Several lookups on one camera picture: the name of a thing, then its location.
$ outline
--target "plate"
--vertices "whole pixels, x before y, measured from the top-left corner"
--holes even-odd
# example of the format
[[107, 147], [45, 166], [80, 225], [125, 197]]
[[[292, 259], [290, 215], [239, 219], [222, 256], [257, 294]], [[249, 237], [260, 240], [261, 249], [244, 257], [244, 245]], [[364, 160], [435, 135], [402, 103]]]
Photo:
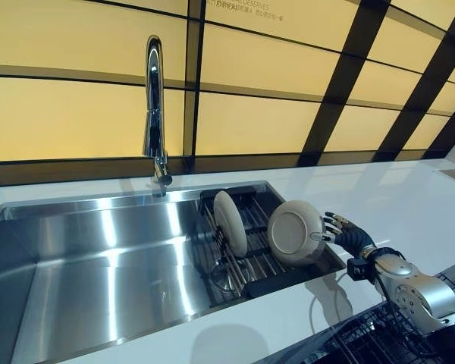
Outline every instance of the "plate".
[[285, 265], [312, 264], [325, 247], [324, 242], [313, 239], [323, 233], [324, 226], [319, 211], [307, 201], [284, 202], [268, 222], [271, 251]]
[[214, 198], [214, 217], [235, 256], [243, 258], [248, 250], [243, 220], [233, 199], [224, 191]]

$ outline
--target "wire dish rack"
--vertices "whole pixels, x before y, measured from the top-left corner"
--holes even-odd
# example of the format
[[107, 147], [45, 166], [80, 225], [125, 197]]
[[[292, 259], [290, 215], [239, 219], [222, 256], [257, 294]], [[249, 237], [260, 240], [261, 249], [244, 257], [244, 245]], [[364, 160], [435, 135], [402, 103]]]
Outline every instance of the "wire dish rack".
[[[437, 275], [455, 292], [455, 283]], [[403, 344], [388, 302], [367, 309], [352, 318], [272, 354], [256, 364], [454, 364], [455, 352], [445, 357], [422, 358]], [[409, 338], [413, 351], [435, 351], [431, 342], [396, 309], [396, 317]]]
[[224, 298], [229, 295], [259, 297], [345, 268], [345, 264], [328, 247], [315, 264], [302, 268], [282, 265], [271, 254], [266, 233], [268, 215], [281, 201], [266, 199], [268, 196], [249, 187], [226, 190], [240, 212], [248, 245], [246, 256], [236, 257], [215, 222], [213, 202], [217, 192], [219, 190], [208, 190], [201, 194], [198, 224], [202, 227], [199, 230], [209, 233], [200, 237], [196, 255], [201, 260], [200, 266], [209, 277], [210, 284]]
[[[455, 284], [447, 276], [439, 274], [437, 277], [455, 292]], [[340, 348], [347, 362], [351, 364], [444, 364], [455, 362], [455, 359], [442, 356], [422, 358], [407, 349], [394, 324], [389, 304], [391, 303], [382, 303], [341, 325], [326, 345]], [[397, 320], [408, 335], [409, 344], [420, 353], [434, 352], [435, 348], [431, 342], [421, 335], [397, 307], [396, 313]]]

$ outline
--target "sink drying rack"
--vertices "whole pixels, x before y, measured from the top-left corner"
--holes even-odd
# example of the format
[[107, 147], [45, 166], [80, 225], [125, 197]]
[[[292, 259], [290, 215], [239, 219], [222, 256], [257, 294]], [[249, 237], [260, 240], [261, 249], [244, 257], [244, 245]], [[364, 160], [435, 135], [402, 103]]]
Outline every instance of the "sink drying rack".
[[222, 229], [215, 222], [213, 201], [219, 191], [208, 190], [201, 194], [199, 212], [207, 222], [211, 239], [221, 256], [209, 268], [209, 280], [222, 293], [236, 297], [259, 297], [344, 268], [344, 264], [329, 248], [316, 264], [300, 268], [282, 265], [271, 254], [266, 232], [268, 215], [277, 206], [263, 208], [256, 192], [249, 187], [225, 190], [237, 206], [246, 232], [247, 254], [243, 258], [236, 257]]

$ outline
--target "backsplash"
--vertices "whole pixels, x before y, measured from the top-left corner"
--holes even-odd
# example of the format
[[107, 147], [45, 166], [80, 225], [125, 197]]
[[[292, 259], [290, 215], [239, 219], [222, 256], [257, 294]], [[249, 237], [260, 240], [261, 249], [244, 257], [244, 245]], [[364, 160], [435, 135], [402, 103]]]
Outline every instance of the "backsplash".
[[455, 0], [0, 0], [0, 163], [140, 157], [152, 33], [188, 171], [455, 144]]

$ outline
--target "kitchen faucet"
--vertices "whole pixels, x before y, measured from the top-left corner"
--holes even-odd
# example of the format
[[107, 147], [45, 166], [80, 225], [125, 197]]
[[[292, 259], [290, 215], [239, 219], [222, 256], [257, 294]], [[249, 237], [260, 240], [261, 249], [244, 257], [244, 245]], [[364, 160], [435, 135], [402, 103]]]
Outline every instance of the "kitchen faucet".
[[153, 158], [156, 180], [164, 192], [172, 183], [172, 176], [168, 172], [165, 151], [162, 44], [155, 35], [146, 42], [146, 107], [143, 155]]

